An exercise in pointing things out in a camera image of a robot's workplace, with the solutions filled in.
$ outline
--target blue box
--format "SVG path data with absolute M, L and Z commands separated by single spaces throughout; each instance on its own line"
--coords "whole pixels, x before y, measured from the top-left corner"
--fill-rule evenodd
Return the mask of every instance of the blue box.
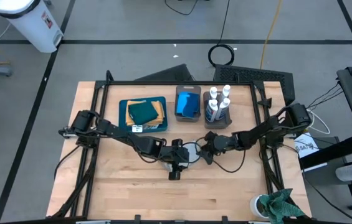
M 159 132 L 159 131 L 165 131 L 168 128 L 168 113 L 166 111 L 166 98 L 163 96 L 157 96 L 157 97 L 151 97 L 151 98 L 140 98 L 140 99 L 129 99 L 131 101 L 159 101 L 162 104 L 163 107 L 163 113 L 164 113 L 164 118 L 163 118 L 163 123 L 158 125 L 157 128 L 150 128 L 150 126 L 145 126 L 143 125 L 143 132 L 142 133 L 152 133 L 152 132 Z M 127 101 L 129 100 L 121 100 L 119 102 L 119 128 L 123 129 L 128 132 L 131 131 L 131 126 L 126 125 L 126 107 L 127 107 Z

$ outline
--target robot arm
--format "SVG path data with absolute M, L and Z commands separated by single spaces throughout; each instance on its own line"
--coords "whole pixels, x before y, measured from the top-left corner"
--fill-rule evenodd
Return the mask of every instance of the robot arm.
M 93 121 L 95 129 L 90 129 Z M 230 150 L 250 149 L 258 139 L 264 136 L 270 147 L 279 147 L 283 143 L 284 136 L 302 133 L 310 123 L 311 119 L 303 105 L 298 103 L 290 105 L 282 108 L 276 115 L 250 131 L 234 132 L 231 136 L 219 136 L 209 131 L 204 138 L 207 144 L 202 146 L 199 155 L 205 159 L 207 164 L 212 164 L 215 155 L 220 156 Z M 171 164 L 172 171 L 169 173 L 169 180 L 179 180 L 180 172 L 187 168 L 179 164 L 189 162 L 189 153 L 183 147 L 182 139 L 175 139 L 171 142 L 171 146 L 166 146 L 165 139 L 129 133 L 110 121 L 101 119 L 94 111 L 79 111 L 71 127 L 60 130 L 59 133 L 62 135 L 74 133 L 79 137 L 76 144 L 89 148 L 95 146 L 97 138 L 113 138 L 131 146 L 140 157 L 153 159 L 152 162 L 161 161 Z
M 238 131 L 231 136 L 219 136 L 208 132 L 205 136 L 207 144 L 201 148 L 201 156 L 207 164 L 212 164 L 213 156 L 219 156 L 230 150 L 243 151 L 250 149 L 257 140 L 266 136 L 270 147 L 279 147 L 283 137 L 289 134 L 300 135 L 311 123 L 304 105 L 299 103 L 282 108 L 276 115 L 249 131 Z
M 90 129 L 94 120 L 95 129 Z M 129 133 L 108 120 L 100 119 L 99 114 L 94 111 L 79 111 L 66 132 L 76 134 L 79 137 L 76 144 L 82 147 L 94 147 L 97 138 L 113 138 L 131 146 L 140 157 L 153 159 L 152 162 L 167 162 L 172 165 L 169 180 L 179 180 L 180 172 L 187 168 L 179 166 L 179 164 L 189 162 L 189 153 L 183 147 L 183 140 L 175 139 L 171 142 L 171 146 L 166 146 L 165 139 Z

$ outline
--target green cloth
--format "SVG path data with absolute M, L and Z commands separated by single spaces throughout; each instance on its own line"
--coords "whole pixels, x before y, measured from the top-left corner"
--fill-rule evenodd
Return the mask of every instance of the green cloth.
M 148 123 L 158 117 L 151 102 L 128 105 L 128 113 L 137 125 Z

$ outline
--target wooden table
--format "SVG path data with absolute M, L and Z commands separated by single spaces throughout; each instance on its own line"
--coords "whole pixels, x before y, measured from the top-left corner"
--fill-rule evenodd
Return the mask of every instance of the wooden table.
M 89 110 L 94 82 L 78 84 L 70 123 L 79 110 Z M 211 86 L 202 86 L 202 92 Z M 197 123 L 177 122 L 174 117 L 175 85 L 111 85 L 104 118 L 118 124 L 120 100 L 164 96 L 166 98 L 168 130 L 148 133 L 158 138 L 181 138 L 184 142 L 204 136 L 204 115 Z M 284 106 L 279 82 L 265 82 L 267 98 L 273 98 L 270 114 Z M 231 87 L 230 113 L 232 124 L 218 134 L 249 130 L 256 126 L 249 86 Z M 66 139 L 61 157 L 75 147 L 76 138 Z M 285 144 L 294 147 L 286 139 Z M 243 152 L 230 151 L 215 160 L 226 169 L 239 166 Z M 67 159 L 59 168 L 54 182 L 47 215 L 55 213 L 75 187 L 81 150 Z M 278 150 L 285 188 L 293 188 L 295 203 L 311 216 L 307 193 L 303 183 L 298 157 L 288 148 Z M 240 171 L 229 174 L 215 164 L 209 166 L 203 159 L 181 173 L 181 180 L 169 181 L 168 171 L 159 162 L 147 164 L 137 153 L 114 139 L 102 139 L 95 169 L 88 219 L 132 220 L 139 214 L 144 220 L 257 220 L 249 209 L 252 197 L 266 194 L 264 170 L 259 159 L 259 144 L 246 151 L 245 163 Z M 82 213 L 84 191 L 80 194 L 78 215 Z

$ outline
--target gray floor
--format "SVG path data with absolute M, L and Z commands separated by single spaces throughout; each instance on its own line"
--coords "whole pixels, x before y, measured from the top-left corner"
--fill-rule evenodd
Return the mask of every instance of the gray floor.
M 50 10 L 60 24 L 69 0 L 53 1 Z M 192 0 L 168 0 L 188 11 Z M 344 0 L 352 18 L 352 0 Z M 276 1 L 231 0 L 225 39 L 264 39 Z M 76 0 L 67 40 L 218 39 L 226 10 L 225 1 L 199 1 L 190 16 L 170 11 L 162 1 Z M 0 33 L 7 20 L 0 17 Z M 24 39 L 11 27 L 4 40 Z M 335 0 L 284 0 L 272 39 L 352 40 L 352 34 Z M 121 44 L 60 46 L 26 151 L 11 191 L 2 222 L 43 218 L 53 184 L 63 139 L 57 130 L 67 124 L 77 83 L 103 79 L 111 70 L 116 80 L 133 80 L 186 63 L 197 80 L 211 80 L 214 69 L 207 61 L 212 44 Z M 232 44 L 234 65 L 258 68 L 262 45 Z M 12 77 L 0 77 L 0 194 L 21 140 L 37 89 L 50 54 L 31 45 L 0 44 L 12 62 Z M 214 52 L 224 63 L 227 52 Z M 309 104 L 335 85 L 336 71 L 352 66 L 352 45 L 267 46 L 264 68 L 292 72 L 297 101 Z M 344 95 L 319 106 L 316 113 L 328 124 L 332 136 L 352 136 L 352 114 Z M 338 207 L 352 204 L 347 186 L 319 186 Z M 313 216 L 319 220 L 352 223 L 307 186 Z

